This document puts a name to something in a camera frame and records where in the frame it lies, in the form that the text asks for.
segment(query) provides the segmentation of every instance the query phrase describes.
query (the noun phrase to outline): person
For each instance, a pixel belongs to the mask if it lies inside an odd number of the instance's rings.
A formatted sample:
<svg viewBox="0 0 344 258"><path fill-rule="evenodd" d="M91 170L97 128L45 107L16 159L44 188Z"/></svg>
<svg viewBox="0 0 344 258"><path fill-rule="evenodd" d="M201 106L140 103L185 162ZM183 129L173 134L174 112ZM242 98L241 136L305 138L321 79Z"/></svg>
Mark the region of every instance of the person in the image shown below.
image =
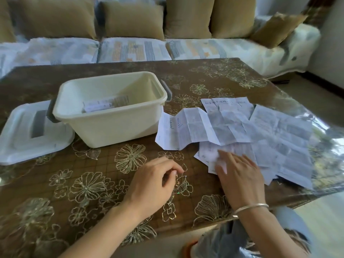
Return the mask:
<svg viewBox="0 0 344 258"><path fill-rule="evenodd" d="M238 220L206 232L186 246L186 257L306 258L311 236L302 219L286 207L271 213L265 203L264 178L247 156L219 151L226 166L216 166L228 203ZM141 166L135 173L122 203L110 209L88 233L60 258L108 258L123 239L144 219L157 212L170 198L176 173L183 169L161 157Z"/></svg>

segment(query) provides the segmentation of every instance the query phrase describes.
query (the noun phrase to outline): box handle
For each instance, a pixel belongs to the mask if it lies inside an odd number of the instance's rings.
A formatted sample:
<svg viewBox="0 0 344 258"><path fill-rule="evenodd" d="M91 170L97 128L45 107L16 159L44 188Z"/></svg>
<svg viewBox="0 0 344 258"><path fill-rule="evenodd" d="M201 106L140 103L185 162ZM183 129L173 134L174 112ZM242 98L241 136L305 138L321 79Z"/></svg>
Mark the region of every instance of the box handle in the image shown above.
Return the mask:
<svg viewBox="0 0 344 258"><path fill-rule="evenodd" d="M167 92L167 99L166 102L170 102L172 100L172 91L170 90L170 88L167 86L166 82L164 82L163 80L160 80L161 85L163 86L163 88L166 90Z"/></svg>
<svg viewBox="0 0 344 258"><path fill-rule="evenodd" d="M54 116L54 114L53 114L53 109L54 109L54 106L55 106L56 99L57 99L57 98L51 99L50 104L49 104L49 107L48 107L48 110L46 111L46 116L47 116L48 119L49 119L51 122L53 122L53 123L61 122L61 121L59 121L58 119L56 119L55 116Z"/></svg>

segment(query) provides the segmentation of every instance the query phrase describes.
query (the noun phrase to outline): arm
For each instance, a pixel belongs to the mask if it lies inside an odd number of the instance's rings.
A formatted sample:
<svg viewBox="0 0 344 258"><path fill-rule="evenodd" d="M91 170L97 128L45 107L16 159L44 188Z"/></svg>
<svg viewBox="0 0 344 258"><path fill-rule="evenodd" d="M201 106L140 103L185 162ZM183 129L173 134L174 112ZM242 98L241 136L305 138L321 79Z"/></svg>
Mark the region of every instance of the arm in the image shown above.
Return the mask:
<svg viewBox="0 0 344 258"><path fill-rule="evenodd" d="M237 210L247 205L265 204L264 178L259 167L247 156L224 151L219 154L226 162L227 173L221 166L216 166L216 172L231 207ZM239 212L238 217L263 257L307 258L306 252L289 237L267 208L246 209Z"/></svg>
<svg viewBox="0 0 344 258"><path fill-rule="evenodd" d="M113 207L87 234L59 258L109 258L123 239L144 219L157 212L170 198L180 165L166 157L153 159L140 167L123 202ZM163 177L168 180L163 185Z"/></svg>

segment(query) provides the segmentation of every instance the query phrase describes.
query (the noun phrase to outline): hand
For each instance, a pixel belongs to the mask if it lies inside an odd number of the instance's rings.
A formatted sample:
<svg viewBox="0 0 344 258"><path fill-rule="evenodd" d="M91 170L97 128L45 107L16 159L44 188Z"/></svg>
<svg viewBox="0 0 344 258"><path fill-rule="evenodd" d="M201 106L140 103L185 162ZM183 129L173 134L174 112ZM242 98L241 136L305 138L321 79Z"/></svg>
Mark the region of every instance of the hand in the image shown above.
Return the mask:
<svg viewBox="0 0 344 258"><path fill-rule="evenodd" d="M162 179L169 170L168 179L162 185ZM176 173L183 168L166 157L153 159L141 166L131 181L123 204L128 204L140 221L157 212L171 197L176 181Z"/></svg>
<svg viewBox="0 0 344 258"><path fill-rule="evenodd" d="M218 152L226 162L227 174L219 165L215 170L230 206L237 210L247 205L265 204L264 178L259 167L246 155Z"/></svg>

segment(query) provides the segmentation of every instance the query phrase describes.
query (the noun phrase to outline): cream plastic bin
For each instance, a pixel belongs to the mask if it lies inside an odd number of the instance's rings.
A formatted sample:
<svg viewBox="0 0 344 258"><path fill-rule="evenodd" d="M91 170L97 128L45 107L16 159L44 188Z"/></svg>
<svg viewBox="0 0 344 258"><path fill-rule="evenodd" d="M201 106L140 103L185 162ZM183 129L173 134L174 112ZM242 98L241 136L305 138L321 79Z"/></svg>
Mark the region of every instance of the cream plastic bin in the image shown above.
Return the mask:
<svg viewBox="0 0 344 258"><path fill-rule="evenodd" d="M83 113L85 101L117 95L126 95L128 105ZM122 73L63 83L52 113L89 147L103 147L156 133L166 99L155 74Z"/></svg>

